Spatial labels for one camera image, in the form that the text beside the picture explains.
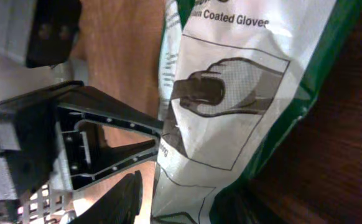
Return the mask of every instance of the brown wooden surface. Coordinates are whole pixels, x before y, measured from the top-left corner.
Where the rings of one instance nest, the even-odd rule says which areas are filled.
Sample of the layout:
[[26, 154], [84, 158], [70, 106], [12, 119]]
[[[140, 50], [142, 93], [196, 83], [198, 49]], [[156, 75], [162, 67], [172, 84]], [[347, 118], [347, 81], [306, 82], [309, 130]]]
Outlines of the brown wooden surface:
[[[163, 0], [81, 0], [79, 41], [72, 57], [88, 62], [89, 85], [133, 108], [157, 117], [157, 71], [164, 18]], [[146, 140], [136, 134], [105, 129], [110, 146]], [[102, 197], [125, 174], [141, 170], [144, 196], [136, 223], [151, 214], [154, 162], [141, 164], [85, 190], [76, 210], [83, 211]]]
[[317, 104], [252, 189], [291, 223], [362, 223], [362, 16]]

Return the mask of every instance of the printed glove image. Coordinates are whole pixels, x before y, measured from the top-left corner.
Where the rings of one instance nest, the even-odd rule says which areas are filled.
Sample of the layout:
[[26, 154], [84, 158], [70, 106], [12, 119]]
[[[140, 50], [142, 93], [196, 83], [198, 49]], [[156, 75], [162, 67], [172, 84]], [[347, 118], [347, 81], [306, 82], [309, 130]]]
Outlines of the printed glove image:
[[271, 104], [283, 73], [246, 58], [220, 60], [187, 80], [174, 83], [172, 99], [203, 117], [232, 113], [263, 114]]

